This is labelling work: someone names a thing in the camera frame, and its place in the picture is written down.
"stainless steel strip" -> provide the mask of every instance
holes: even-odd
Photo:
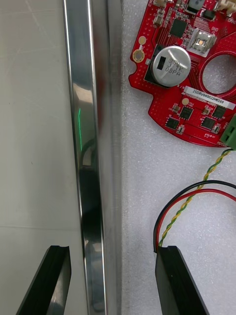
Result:
[[[121,312],[119,0],[64,0],[88,314]]]

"green terminal block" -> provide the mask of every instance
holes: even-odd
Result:
[[[236,114],[230,120],[227,128],[220,138],[220,141],[228,147],[231,147],[233,150],[236,150]]]

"red circuit board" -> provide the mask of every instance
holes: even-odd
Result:
[[[205,0],[202,9],[197,14],[186,11],[188,0],[182,0],[179,7],[176,6],[177,0],[174,0],[174,2],[166,3],[163,21],[160,25],[155,25],[153,21],[160,7],[153,1],[149,0],[147,4],[131,53],[131,60],[136,63],[137,69],[135,73],[129,76],[130,85],[153,95],[148,113],[169,133],[194,144],[225,147],[220,138],[236,113],[236,85],[223,94],[212,94],[204,87],[202,76],[205,66],[213,58],[222,54],[236,57],[236,13],[233,12],[229,15],[226,10],[215,10],[214,19],[207,20],[202,17],[202,12],[206,9],[213,11],[216,0]],[[187,23],[181,38],[170,34],[175,19]],[[195,28],[216,36],[216,42],[208,52],[207,57],[188,51],[191,59],[191,70],[188,77],[177,86],[166,88],[147,81],[145,75],[157,45],[162,47],[177,45],[187,49]],[[137,50],[143,54],[142,61],[137,62],[133,58],[133,54]],[[223,117],[215,117],[213,113],[222,100],[226,104],[230,103],[230,106],[224,106],[226,111]],[[193,109],[188,120],[180,116],[184,106]],[[206,117],[215,120],[211,129],[203,126]],[[169,119],[178,121],[175,129],[166,126]]]

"yellow wire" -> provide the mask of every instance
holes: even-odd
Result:
[[[207,170],[206,174],[203,177],[204,181],[206,181],[208,179],[210,173],[214,172],[214,170],[217,168],[217,166],[221,163],[222,159],[225,156],[227,156],[231,151],[232,151],[232,149],[227,149],[224,152],[222,152],[221,156],[219,156],[218,159],[215,161],[215,163],[212,166],[210,166],[209,169]],[[197,187],[196,190],[202,189],[203,187],[204,187],[204,185],[200,185]],[[167,225],[165,231],[162,234],[161,240],[159,242],[159,246],[162,246],[164,238],[166,237],[168,231],[172,228],[172,225],[175,223],[177,218],[181,215],[182,211],[184,209],[186,209],[187,205],[193,199],[193,197],[194,197],[194,195],[188,197],[187,200],[181,205],[180,209],[176,212],[176,215],[171,219],[171,222]]]

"silver capacitor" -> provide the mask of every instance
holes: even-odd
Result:
[[[188,52],[179,46],[163,48],[151,64],[154,80],[163,86],[173,87],[189,75],[191,59]]]

